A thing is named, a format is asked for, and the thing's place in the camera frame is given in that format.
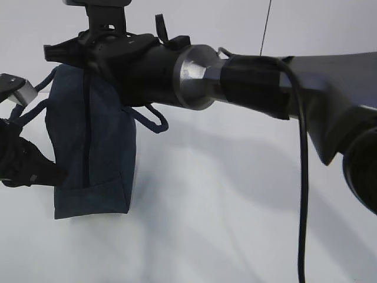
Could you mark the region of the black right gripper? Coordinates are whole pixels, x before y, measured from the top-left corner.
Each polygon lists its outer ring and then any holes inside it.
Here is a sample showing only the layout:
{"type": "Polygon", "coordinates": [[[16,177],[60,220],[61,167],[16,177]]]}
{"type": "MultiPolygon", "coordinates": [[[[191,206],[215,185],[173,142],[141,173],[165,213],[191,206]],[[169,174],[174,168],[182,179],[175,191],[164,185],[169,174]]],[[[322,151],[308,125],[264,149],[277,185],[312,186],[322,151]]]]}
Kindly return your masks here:
{"type": "Polygon", "coordinates": [[[100,76],[117,91],[125,106],[177,104],[173,69],[177,53],[151,34],[104,37],[89,47],[78,38],[44,46],[45,59],[100,76]]]}

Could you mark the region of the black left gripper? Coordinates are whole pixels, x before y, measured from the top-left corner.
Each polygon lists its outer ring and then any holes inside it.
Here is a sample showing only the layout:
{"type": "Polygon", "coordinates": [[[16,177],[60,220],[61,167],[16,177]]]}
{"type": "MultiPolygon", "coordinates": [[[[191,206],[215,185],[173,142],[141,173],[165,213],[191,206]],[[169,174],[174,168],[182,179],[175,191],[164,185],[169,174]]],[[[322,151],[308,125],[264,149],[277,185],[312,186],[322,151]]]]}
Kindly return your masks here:
{"type": "Polygon", "coordinates": [[[67,171],[22,138],[21,131],[18,124],[1,119],[1,183],[7,187],[61,186],[67,171]]]}

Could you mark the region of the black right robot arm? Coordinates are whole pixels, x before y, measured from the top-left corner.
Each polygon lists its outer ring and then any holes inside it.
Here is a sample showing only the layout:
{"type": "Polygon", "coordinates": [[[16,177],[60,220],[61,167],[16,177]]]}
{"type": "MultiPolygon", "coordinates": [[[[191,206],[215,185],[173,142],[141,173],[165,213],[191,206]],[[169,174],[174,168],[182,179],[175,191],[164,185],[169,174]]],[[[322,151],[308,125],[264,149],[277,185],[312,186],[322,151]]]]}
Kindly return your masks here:
{"type": "Polygon", "coordinates": [[[89,69],[111,83],[125,106],[158,103],[203,110],[221,101],[287,120],[306,116],[323,164],[343,155],[355,197],[376,211],[376,53],[225,58],[188,36],[79,38],[44,47],[45,59],[89,69]]]}

